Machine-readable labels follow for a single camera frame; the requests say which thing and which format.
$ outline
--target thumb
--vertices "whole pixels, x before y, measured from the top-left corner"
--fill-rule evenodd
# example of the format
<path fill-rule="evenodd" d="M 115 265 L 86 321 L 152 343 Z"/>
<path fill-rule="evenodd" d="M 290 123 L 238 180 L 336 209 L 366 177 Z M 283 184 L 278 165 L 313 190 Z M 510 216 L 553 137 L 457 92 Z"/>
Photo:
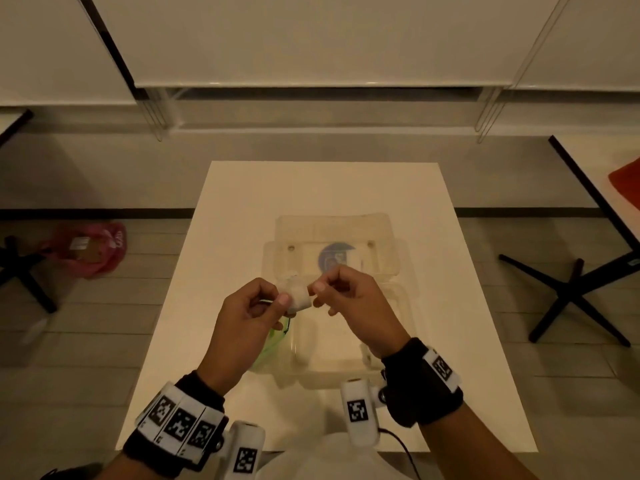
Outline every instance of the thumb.
<path fill-rule="evenodd" d="M 347 298 L 345 298 L 340 291 L 336 290 L 332 286 L 328 286 L 325 282 L 316 281 L 311 285 L 311 289 L 315 291 L 316 296 L 320 298 L 320 300 L 331 306 L 336 312 L 342 313 L 344 311 L 344 307 L 347 302 Z"/>
<path fill-rule="evenodd" d="M 260 320 L 268 325 L 268 327 L 272 327 L 287 312 L 290 306 L 291 297 L 287 293 L 280 293 L 278 297 L 273 300 L 273 303 L 264 311 Z"/>

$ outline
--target white cabinet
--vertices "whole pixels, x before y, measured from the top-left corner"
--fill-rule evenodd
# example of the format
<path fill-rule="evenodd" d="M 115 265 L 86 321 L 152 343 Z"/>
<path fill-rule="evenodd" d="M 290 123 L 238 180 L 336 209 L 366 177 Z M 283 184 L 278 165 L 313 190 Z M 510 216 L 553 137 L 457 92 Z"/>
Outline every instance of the white cabinet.
<path fill-rule="evenodd" d="M 78 0 L 0 0 L 0 106 L 134 103 Z"/>
<path fill-rule="evenodd" d="M 482 86 L 558 0 L 93 1 L 137 86 Z"/>
<path fill-rule="evenodd" d="M 569 0 L 518 88 L 640 91 L 640 0 Z"/>

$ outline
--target gray floor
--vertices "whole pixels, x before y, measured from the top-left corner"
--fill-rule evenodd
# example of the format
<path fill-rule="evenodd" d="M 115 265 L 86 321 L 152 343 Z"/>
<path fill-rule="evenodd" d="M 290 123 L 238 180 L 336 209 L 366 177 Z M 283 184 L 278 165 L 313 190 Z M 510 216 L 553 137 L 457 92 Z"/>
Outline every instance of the gray floor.
<path fill-rule="evenodd" d="M 29 243 L 56 223 L 0 223 Z M 129 254 L 110 277 L 38 274 L 60 311 L 45 315 L 17 283 L 0 288 L 0 468 L 37 479 L 53 467 L 111 458 L 189 222 L 126 221 Z M 592 293 L 634 347 L 624 349 L 571 308 L 537 345 L 527 333 L 552 293 L 498 253 L 567 278 L 628 249 L 604 219 L 460 219 L 540 453 L 520 455 L 542 479 L 631 479 L 640 471 L 640 273 Z M 390 459 L 401 462 L 400 457 Z M 428 458 L 423 478 L 440 477 Z"/>

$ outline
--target red plastic bag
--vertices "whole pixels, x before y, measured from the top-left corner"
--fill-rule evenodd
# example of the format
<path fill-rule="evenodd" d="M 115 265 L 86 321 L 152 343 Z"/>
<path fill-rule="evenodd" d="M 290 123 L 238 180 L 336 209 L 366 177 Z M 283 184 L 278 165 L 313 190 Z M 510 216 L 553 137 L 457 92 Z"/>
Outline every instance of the red plastic bag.
<path fill-rule="evenodd" d="M 127 232 L 119 222 L 60 227 L 40 252 L 74 276 L 91 278 L 116 269 L 127 252 Z"/>
<path fill-rule="evenodd" d="M 640 210 L 640 158 L 611 172 L 609 181 L 624 198 Z"/>

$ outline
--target red object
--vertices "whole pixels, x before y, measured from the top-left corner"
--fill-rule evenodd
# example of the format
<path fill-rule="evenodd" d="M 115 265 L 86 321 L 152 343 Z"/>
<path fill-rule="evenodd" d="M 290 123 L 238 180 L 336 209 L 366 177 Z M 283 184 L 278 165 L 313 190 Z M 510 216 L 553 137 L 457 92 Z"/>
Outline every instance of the red object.
<path fill-rule="evenodd" d="M 640 210 L 640 158 L 612 171 L 609 181 L 622 197 Z"/>
<path fill-rule="evenodd" d="M 97 242 L 98 259 L 87 262 L 74 257 L 70 250 L 76 237 L 89 237 Z M 97 277 L 116 269 L 127 252 L 127 231 L 119 222 L 60 227 L 49 241 L 40 245 L 40 252 L 53 261 L 64 264 L 79 278 Z"/>

